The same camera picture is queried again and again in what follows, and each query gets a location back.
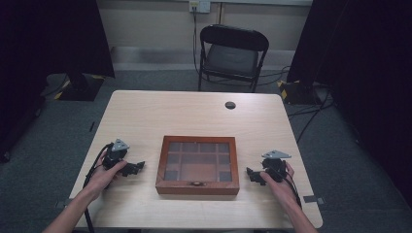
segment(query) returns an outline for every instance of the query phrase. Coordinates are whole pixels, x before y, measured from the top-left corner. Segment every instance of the wall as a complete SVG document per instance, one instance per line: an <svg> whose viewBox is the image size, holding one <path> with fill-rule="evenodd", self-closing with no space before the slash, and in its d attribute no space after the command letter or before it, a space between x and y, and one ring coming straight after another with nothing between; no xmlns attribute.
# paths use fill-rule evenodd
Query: wall
<svg viewBox="0 0 412 233"><path fill-rule="evenodd" d="M238 1L243 3L212 2L210 14L197 14L197 36L204 26L219 22L255 29L270 44L263 69L290 65L311 0L256 0L254 4ZM178 50L183 51L181 63L191 62L194 20L188 1L100 0L98 5L110 47L134 47L161 54L176 54ZM122 61L114 63L130 62L125 60L125 53L119 57Z"/></svg>

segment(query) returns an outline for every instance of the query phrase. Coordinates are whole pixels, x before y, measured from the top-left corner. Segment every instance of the wooden table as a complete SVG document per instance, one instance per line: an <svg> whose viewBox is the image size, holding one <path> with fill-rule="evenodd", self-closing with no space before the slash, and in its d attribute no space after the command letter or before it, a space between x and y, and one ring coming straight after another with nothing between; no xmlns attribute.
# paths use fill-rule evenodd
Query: wooden table
<svg viewBox="0 0 412 233"><path fill-rule="evenodd" d="M229 110L227 101L236 104ZM164 135L235 137L240 191L236 196L159 195L157 165ZM251 183L246 167L262 170L261 155L288 153L300 198L313 195L282 100L274 94L118 90L87 153L70 195L81 189L99 151L117 138L130 145L125 159L146 161L138 175L120 177L89 206L95 227L163 229L291 228L268 186ZM316 202L303 211L315 227L323 220ZM83 217L77 227L86 227Z"/></svg>

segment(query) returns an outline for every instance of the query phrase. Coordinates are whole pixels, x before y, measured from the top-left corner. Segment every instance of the gray carpet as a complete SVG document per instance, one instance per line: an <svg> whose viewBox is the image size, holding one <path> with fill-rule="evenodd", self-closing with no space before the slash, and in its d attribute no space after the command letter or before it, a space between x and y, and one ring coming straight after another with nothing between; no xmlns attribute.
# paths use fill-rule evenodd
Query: gray carpet
<svg viewBox="0 0 412 233"><path fill-rule="evenodd" d="M62 78L50 76L45 93ZM259 83L275 78L261 78ZM196 91L197 75L195 71L119 71L115 80L103 83L94 102L54 101L49 96L41 115L11 150L11 161L0 164L0 232L41 232L58 215L54 204L69 196L111 93L117 89ZM203 90L249 92L246 86L216 83L204 83ZM258 86L257 92L279 90L271 83ZM325 93L319 89L321 97ZM289 114L304 108L286 106ZM291 117L296 138L311 115ZM320 232L411 232L411 210L356 140L350 122L331 107L316 115L299 141L314 192L326 201L320 205L324 219Z"/></svg>

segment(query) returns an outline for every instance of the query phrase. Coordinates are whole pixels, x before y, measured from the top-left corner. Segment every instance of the black folding chair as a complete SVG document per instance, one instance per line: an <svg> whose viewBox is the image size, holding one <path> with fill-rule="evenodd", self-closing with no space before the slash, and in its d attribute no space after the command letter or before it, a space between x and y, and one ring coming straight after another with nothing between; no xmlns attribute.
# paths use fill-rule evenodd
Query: black folding chair
<svg viewBox="0 0 412 233"><path fill-rule="evenodd" d="M255 30L213 24L200 32L201 54L198 90L203 74L258 84L263 59L269 48L267 38Z"/></svg>

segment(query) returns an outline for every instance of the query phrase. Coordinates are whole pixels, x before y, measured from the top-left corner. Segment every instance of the forearm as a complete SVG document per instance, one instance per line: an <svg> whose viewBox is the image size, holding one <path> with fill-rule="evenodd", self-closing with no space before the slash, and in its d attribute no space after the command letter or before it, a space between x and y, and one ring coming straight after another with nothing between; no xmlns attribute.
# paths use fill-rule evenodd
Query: forearm
<svg viewBox="0 0 412 233"><path fill-rule="evenodd" d="M290 200L282 205L283 209L289 216L291 223L293 225L294 231L296 233L300 232L318 232L313 226L312 222L309 221L306 214L300 209L295 200Z"/></svg>
<svg viewBox="0 0 412 233"><path fill-rule="evenodd" d="M93 194L86 188L83 189L43 233L72 232L92 200Z"/></svg>

